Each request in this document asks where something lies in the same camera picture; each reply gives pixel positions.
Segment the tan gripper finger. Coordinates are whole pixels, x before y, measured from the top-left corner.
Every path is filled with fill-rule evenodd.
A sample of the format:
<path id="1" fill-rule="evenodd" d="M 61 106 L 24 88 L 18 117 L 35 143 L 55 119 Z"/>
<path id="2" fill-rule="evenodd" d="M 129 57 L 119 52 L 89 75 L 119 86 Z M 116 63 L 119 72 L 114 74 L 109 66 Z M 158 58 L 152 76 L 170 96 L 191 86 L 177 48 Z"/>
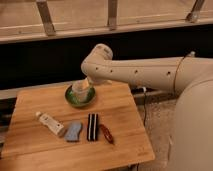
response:
<path id="1" fill-rule="evenodd" d="M 85 79 L 83 80 L 82 87 L 83 87 L 83 89 L 86 89 L 86 88 L 88 88 L 89 86 L 90 86 L 90 82 L 89 82 L 89 80 L 88 80 L 87 78 L 85 78 Z"/>

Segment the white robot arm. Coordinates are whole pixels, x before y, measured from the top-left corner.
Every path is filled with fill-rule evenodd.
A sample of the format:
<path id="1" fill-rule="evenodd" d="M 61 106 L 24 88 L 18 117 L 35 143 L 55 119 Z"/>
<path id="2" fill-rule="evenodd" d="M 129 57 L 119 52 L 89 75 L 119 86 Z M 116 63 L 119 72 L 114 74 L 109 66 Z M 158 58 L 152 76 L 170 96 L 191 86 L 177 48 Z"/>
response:
<path id="1" fill-rule="evenodd" d="M 110 47 L 98 44 L 81 70 L 94 82 L 120 81 L 177 94 L 166 170 L 213 171 L 212 58 L 115 60 Z"/>

